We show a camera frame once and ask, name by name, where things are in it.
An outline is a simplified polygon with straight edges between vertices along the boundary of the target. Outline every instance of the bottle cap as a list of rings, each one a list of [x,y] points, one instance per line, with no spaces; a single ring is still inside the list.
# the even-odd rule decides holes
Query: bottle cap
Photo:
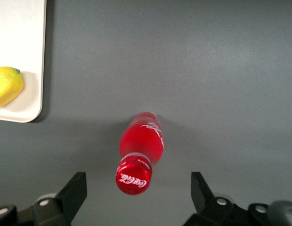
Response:
[[[116,183],[126,194],[140,194],[148,187],[152,176],[152,167],[147,157],[137,153],[126,155],[119,163]]]

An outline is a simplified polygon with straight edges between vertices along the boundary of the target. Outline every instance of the white tray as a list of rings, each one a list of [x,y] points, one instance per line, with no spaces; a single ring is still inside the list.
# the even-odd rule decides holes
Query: white tray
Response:
[[[46,0],[0,0],[0,66],[21,71],[23,91],[0,120],[30,122],[41,112]]]

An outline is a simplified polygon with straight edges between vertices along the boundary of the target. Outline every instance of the plastic bottle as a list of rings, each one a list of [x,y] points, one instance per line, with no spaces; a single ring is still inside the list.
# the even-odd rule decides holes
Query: plastic bottle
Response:
[[[140,194],[148,187],[152,167],[164,150],[162,126],[156,114],[138,114],[120,139],[122,157],[116,173],[116,183],[126,194]]]

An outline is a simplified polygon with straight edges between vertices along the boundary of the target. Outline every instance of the lemon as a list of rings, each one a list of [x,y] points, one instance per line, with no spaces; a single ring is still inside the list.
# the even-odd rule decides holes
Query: lemon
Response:
[[[0,67],[0,107],[15,99],[24,88],[20,70],[13,67]]]

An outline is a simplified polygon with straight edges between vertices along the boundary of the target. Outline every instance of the bottle label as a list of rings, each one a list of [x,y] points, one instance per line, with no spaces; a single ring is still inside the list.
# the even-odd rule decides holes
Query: bottle label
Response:
[[[153,129],[156,134],[161,139],[162,146],[164,147],[164,139],[162,137],[162,131],[154,122],[148,122],[146,125],[142,125],[141,127],[146,127],[147,129]]]
[[[123,173],[121,173],[121,179],[119,179],[119,181],[125,184],[137,185],[138,187],[144,187],[147,184],[147,181],[145,180],[141,180]]]

